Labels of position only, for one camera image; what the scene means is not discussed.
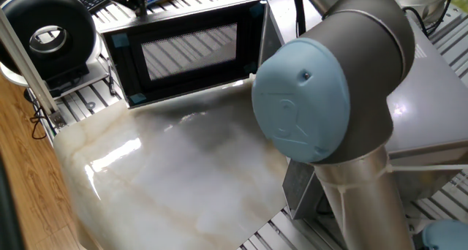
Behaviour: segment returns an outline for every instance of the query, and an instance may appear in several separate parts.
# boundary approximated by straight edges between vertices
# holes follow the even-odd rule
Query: marble veining
[[[128,110],[54,140],[77,217],[106,250],[235,250],[285,205],[287,162],[260,131],[250,80]]]

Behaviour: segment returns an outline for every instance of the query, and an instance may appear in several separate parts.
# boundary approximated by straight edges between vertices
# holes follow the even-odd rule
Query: microwave window
[[[237,23],[142,44],[151,80],[235,60]]]

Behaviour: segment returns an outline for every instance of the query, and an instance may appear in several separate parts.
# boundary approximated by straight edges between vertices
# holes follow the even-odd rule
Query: wooden floor
[[[48,139],[33,140],[34,112],[23,90],[0,75],[0,152],[29,250],[84,250],[75,236],[72,209]],[[37,134],[44,134],[38,126]]]

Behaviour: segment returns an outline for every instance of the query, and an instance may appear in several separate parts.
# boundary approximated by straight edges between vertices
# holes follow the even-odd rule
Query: white marble slab
[[[105,250],[235,250],[286,205],[286,159],[250,88],[120,101],[56,136],[75,212]]]

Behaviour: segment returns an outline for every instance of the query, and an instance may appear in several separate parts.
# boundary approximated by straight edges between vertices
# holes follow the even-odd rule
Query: robotic arm
[[[350,250],[414,249],[385,144],[387,96],[414,59],[394,0],[310,0],[323,21],[258,70],[252,89],[267,138],[313,163]]]

